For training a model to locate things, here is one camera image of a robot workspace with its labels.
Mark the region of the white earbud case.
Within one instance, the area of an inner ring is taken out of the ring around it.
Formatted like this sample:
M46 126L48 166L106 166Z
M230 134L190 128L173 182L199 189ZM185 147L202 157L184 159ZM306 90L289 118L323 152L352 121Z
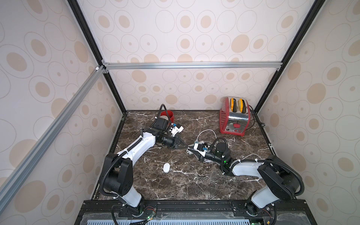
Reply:
M169 173L170 172L170 164L169 163L165 163L163 165L163 172L164 173Z

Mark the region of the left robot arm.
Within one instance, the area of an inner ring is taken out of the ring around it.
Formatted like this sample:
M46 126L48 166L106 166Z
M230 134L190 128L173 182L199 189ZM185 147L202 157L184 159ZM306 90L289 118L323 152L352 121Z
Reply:
M169 149L185 149L186 143L180 133L183 127L171 120L164 104L154 122L140 130L139 137L118 153L109 153L105 157L99 180L100 193L119 199L132 208L139 208L143 196L133 186L133 167L138 159L156 144Z

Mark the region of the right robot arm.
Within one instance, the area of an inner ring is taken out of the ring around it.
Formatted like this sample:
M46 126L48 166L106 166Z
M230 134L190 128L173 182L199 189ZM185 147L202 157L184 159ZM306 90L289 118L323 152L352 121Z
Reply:
M219 137L213 143L195 141L187 147L199 161L211 161L219 165L225 176L252 176L263 179L265 186L253 192L245 203L249 215L278 200L290 201L305 190L302 177L275 155L265 159L233 159L226 139Z

